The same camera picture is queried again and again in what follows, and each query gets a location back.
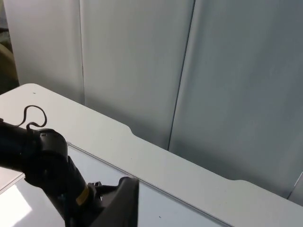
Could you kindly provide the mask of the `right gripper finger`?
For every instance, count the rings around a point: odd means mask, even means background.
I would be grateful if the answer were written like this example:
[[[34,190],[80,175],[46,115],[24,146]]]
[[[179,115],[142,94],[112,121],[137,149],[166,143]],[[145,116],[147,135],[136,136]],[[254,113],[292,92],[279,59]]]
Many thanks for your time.
[[[92,227],[136,227],[138,225],[139,181],[122,177],[117,186],[99,185],[101,212]]]

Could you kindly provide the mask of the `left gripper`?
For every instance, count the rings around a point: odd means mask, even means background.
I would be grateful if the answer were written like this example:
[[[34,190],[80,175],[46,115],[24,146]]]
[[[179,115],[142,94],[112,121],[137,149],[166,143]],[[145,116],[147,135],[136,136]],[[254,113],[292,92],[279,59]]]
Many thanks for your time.
[[[118,186],[102,185],[101,182],[87,184],[80,195],[72,200],[75,207],[71,213],[71,226],[102,226],[102,213],[117,189]]]

